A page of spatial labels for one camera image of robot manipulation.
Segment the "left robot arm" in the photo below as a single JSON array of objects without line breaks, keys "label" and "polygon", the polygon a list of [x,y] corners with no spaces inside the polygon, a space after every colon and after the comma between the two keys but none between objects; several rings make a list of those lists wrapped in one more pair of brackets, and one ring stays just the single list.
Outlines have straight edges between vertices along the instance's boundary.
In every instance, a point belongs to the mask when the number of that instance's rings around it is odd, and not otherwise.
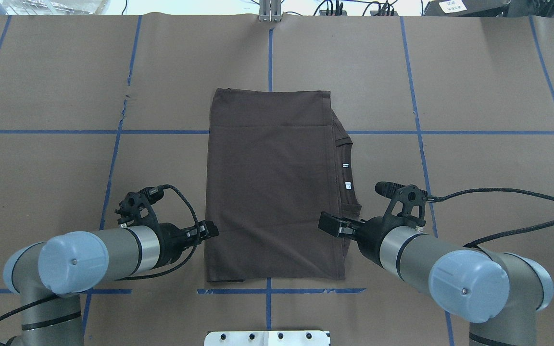
[{"label": "left robot arm", "polygon": [[150,270],[173,265],[186,249],[218,235],[212,221],[178,228],[161,223],[152,209],[172,185],[128,193],[119,203],[118,227],[76,231],[17,250],[4,265],[7,288],[21,299],[21,334],[5,346],[81,346],[81,293],[110,281],[152,278]]}]

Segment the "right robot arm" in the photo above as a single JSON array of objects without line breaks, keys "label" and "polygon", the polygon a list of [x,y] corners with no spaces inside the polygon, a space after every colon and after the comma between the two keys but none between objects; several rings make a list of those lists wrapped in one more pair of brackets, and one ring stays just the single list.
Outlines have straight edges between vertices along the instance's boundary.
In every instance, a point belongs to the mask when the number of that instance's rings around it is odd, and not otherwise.
[{"label": "right robot arm", "polygon": [[356,221],[322,212],[318,228],[357,242],[365,258],[468,321],[471,346],[537,344],[537,313],[554,295],[543,266],[424,233],[425,206],[438,198],[415,185],[379,182],[375,191],[390,200],[382,216]]}]

